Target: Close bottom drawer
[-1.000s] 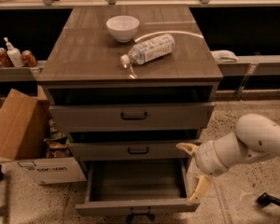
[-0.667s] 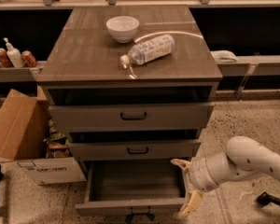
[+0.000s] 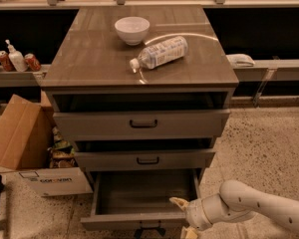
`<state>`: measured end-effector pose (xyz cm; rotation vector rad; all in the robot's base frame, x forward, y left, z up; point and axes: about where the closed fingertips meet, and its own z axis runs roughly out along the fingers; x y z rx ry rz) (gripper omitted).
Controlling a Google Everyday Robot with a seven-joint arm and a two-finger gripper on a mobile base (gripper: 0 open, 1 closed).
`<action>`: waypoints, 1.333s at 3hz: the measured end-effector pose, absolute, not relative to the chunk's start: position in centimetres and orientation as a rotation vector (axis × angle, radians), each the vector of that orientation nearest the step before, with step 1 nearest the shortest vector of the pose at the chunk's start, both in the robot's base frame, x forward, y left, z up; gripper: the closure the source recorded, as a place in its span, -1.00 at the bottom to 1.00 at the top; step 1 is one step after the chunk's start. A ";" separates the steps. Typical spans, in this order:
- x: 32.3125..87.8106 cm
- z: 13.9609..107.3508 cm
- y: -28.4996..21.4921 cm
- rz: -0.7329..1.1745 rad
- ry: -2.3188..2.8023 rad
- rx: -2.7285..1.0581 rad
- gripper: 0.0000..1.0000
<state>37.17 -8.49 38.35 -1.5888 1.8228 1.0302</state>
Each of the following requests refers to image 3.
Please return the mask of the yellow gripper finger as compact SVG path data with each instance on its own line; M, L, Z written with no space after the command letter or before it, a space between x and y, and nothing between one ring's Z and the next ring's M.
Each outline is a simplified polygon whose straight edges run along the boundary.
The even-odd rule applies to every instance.
M180 233L180 239L197 239L197 231L192 227L182 227Z
M171 197L169 201L176 205L181 211L185 211L187 209L187 206L189 202L185 199L178 198L178 197Z

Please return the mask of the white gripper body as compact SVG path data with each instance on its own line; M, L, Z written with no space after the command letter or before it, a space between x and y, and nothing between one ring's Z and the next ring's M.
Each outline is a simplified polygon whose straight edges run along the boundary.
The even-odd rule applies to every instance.
M204 231L211 227L207 219L201 199L195 199L188 203L185 208L185 218L188 224L199 231Z

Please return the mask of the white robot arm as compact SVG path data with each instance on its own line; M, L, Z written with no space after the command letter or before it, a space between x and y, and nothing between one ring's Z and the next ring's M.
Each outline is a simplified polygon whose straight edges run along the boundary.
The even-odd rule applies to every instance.
M256 190L237 180L226 180L217 194L188 202L171 197L189 224L181 230L181 239L197 239L198 233L218 222L237 223L256 213L299 234L299 201Z

